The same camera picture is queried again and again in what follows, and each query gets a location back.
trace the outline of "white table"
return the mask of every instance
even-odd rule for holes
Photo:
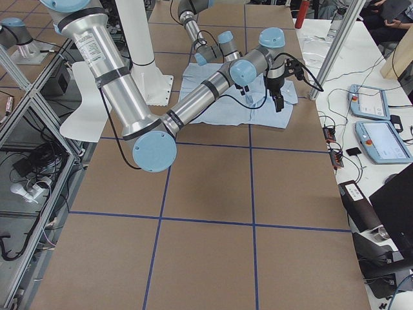
[[[325,55],[328,50],[327,43],[319,41],[317,37],[325,37],[328,29],[330,28],[330,21],[327,20],[315,20],[306,19],[301,29],[297,29],[297,36],[300,41],[300,47],[303,51],[304,58],[307,59],[309,69],[316,75],[318,73],[322,57],[318,55]],[[313,42],[308,42],[309,39],[315,39]],[[400,84],[397,81],[383,79],[380,74],[381,67],[385,64],[385,60],[381,56],[380,51],[374,44],[370,34],[365,28],[362,22],[356,22],[354,25],[345,46],[340,52],[336,64],[334,65],[328,79],[339,77],[342,74],[356,71],[364,71],[367,68],[373,67],[363,73],[351,74],[348,76],[342,76],[339,79],[328,81],[323,85],[324,92],[320,93],[316,103],[317,109],[322,111],[320,115],[330,116],[336,121],[336,124],[345,124],[345,119],[332,113],[328,109],[327,96],[335,88],[343,88],[348,90],[351,84],[363,84],[366,86],[379,87],[384,89],[396,88]],[[388,104],[394,106],[409,105],[407,95],[402,88],[386,91]],[[331,93],[330,108],[342,115],[347,115],[348,112],[348,93],[335,90]],[[403,139],[411,138],[410,126],[413,125],[413,108],[393,108],[390,109],[391,114],[395,114],[401,117],[401,121],[404,127],[404,131],[400,134]],[[356,118],[348,113],[348,124],[346,126],[338,126],[336,128],[337,142],[343,146],[343,150],[352,147],[359,147],[363,150],[356,138],[354,130],[354,123],[361,118]],[[324,124],[324,118],[321,118],[321,123]],[[326,125],[331,125],[332,121],[326,120]],[[413,146],[409,146],[408,149],[413,152]],[[393,173],[399,173],[407,165],[375,165],[368,158],[365,153],[359,155],[359,158],[365,166],[363,169],[363,177],[358,183],[360,189],[363,191],[366,197],[369,197],[373,192],[378,190],[385,179]],[[352,157],[352,160],[359,165],[357,159]],[[348,160],[344,159],[345,167],[337,171],[336,179],[337,183],[342,183],[348,180],[355,180],[358,176],[356,167]],[[363,233],[364,236],[370,238],[368,233]],[[382,242],[380,245],[390,244],[394,247],[392,242]],[[370,300],[372,309],[378,309],[382,302],[387,303],[385,299],[378,300],[372,294],[370,288],[366,285],[366,290]],[[413,292],[406,292],[398,294],[393,305],[392,310],[411,310],[413,305]]]

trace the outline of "computer monitor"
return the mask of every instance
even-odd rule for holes
[[[372,194],[370,202],[400,254],[413,258],[413,164]]]

